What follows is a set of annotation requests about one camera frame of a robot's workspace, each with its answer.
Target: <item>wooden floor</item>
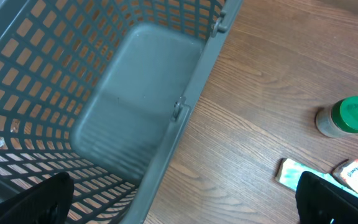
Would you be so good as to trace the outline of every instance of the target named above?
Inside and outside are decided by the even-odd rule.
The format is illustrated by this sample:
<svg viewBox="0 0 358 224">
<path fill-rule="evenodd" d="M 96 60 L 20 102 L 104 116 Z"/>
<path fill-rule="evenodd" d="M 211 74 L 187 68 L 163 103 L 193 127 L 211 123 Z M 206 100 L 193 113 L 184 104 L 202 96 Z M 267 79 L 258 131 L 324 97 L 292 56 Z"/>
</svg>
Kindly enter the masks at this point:
<svg viewBox="0 0 358 224">
<path fill-rule="evenodd" d="M 358 95 L 358 0 L 246 0 L 146 223 L 297 223 L 285 157 L 330 172 L 358 136 L 323 137 L 319 107 Z"/>
</svg>

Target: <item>basket bottom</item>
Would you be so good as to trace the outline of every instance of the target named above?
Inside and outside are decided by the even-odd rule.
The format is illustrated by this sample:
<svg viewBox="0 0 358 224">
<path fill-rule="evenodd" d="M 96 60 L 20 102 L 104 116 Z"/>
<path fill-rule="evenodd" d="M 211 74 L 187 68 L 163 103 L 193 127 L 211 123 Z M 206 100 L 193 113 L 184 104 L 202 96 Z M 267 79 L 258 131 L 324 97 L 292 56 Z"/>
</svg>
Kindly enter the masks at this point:
<svg viewBox="0 0 358 224">
<path fill-rule="evenodd" d="M 73 149 L 138 184 L 203 47 L 154 24 L 132 28 L 76 122 Z"/>
</svg>

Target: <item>green lid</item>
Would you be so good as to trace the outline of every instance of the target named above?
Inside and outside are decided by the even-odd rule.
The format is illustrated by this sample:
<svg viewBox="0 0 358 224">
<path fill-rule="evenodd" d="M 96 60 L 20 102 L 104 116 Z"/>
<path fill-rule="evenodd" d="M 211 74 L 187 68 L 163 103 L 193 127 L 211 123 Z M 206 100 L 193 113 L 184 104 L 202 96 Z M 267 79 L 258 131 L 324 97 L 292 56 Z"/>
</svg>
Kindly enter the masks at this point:
<svg viewBox="0 0 358 224">
<path fill-rule="evenodd" d="M 358 133 L 358 96 L 337 102 L 331 112 L 334 123 L 347 133 Z"/>
</svg>

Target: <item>container with green lid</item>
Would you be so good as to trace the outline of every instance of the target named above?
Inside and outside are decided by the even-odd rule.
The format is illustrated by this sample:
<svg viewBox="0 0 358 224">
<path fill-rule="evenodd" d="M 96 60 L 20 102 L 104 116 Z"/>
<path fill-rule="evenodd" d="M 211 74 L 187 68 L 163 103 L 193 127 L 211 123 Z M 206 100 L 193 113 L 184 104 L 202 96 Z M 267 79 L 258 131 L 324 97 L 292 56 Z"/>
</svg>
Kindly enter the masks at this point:
<svg viewBox="0 0 358 224">
<path fill-rule="evenodd" d="M 351 96 L 321 110 L 316 126 L 331 138 L 358 133 L 358 96 Z"/>
</svg>

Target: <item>laundry basket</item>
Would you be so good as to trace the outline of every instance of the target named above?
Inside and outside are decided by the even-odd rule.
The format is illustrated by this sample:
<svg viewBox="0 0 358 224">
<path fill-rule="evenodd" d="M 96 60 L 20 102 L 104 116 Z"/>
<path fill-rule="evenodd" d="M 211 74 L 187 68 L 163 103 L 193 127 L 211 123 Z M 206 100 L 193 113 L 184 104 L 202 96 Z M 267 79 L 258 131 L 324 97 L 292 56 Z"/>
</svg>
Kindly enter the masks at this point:
<svg viewBox="0 0 358 224">
<path fill-rule="evenodd" d="M 142 223 L 240 0 L 0 0 L 0 203 L 58 172 L 68 223 Z"/>
</svg>

